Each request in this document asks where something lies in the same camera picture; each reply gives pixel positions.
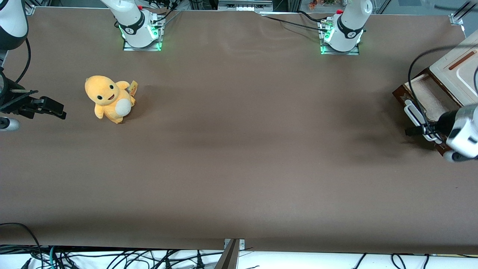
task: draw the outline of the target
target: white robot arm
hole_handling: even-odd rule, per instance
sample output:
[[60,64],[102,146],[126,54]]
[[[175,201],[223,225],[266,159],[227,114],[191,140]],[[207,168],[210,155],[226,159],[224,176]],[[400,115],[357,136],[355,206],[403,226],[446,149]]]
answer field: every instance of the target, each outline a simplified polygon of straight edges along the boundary
[[157,33],[152,31],[152,29],[159,27],[157,22],[163,20],[163,18],[158,19],[157,14],[151,13],[148,10],[140,10],[134,0],[101,1],[109,7],[115,16],[124,39],[129,45],[142,48],[158,39]]
[[27,38],[24,0],[0,0],[0,50],[19,47]]
[[435,131],[444,134],[452,151],[444,157],[452,162],[478,159],[478,105],[469,105],[444,113]]
[[328,18],[332,21],[332,30],[324,41],[339,52],[352,50],[360,42],[363,26],[372,14],[372,9],[370,0],[349,0],[342,14]]

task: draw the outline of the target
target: white belly patch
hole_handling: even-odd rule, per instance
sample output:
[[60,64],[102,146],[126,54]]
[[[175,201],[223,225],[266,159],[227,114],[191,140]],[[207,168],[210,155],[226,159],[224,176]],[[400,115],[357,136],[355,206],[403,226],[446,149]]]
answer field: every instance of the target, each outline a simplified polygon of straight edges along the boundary
[[131,111],[131,102],[128,99],[120,99],[116,103],[115,107],[116,114],[124,117],[128,115]]

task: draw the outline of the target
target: white lid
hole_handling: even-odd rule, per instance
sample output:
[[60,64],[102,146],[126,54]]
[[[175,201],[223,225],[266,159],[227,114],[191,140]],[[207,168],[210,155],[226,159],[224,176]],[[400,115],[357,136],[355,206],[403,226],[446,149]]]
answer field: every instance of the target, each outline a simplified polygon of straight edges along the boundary
[[478,67],[478,31],[430,66],[430,71],[445,85],[455,100],[463,106],[478,103],[473,74]]

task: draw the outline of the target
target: yellow plush toy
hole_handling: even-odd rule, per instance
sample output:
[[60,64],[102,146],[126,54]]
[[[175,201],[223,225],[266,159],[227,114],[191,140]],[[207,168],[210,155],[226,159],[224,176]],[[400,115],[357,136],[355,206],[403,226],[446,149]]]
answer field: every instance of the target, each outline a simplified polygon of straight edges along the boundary
[[95,102],[95,115],[102,119],[106,115],[114,123],[121,123],[136,100],[133,98],[138,84],[126,81],[114,83],[104,76],[92,76],[85,82],[88,97]]

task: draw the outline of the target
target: brown paper backdrop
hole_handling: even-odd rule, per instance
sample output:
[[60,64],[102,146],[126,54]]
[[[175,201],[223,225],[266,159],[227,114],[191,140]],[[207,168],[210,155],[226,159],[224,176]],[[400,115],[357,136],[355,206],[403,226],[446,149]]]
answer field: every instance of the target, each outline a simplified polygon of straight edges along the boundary
[[[391,94],[420,52],[464,39],[446,16],[371,16],[360,56],[320,55],[315,31],[253,12],[183,12],[161,52],[123,52],[108,10],[29,23],[21,84],[68,116],[1,134],[0,221],[41,244],[478,253],[477,163],[405,137]],[[10,52],[6,74],[25,60]],[[92,75],[139,83],[124,124],[95,117]]]

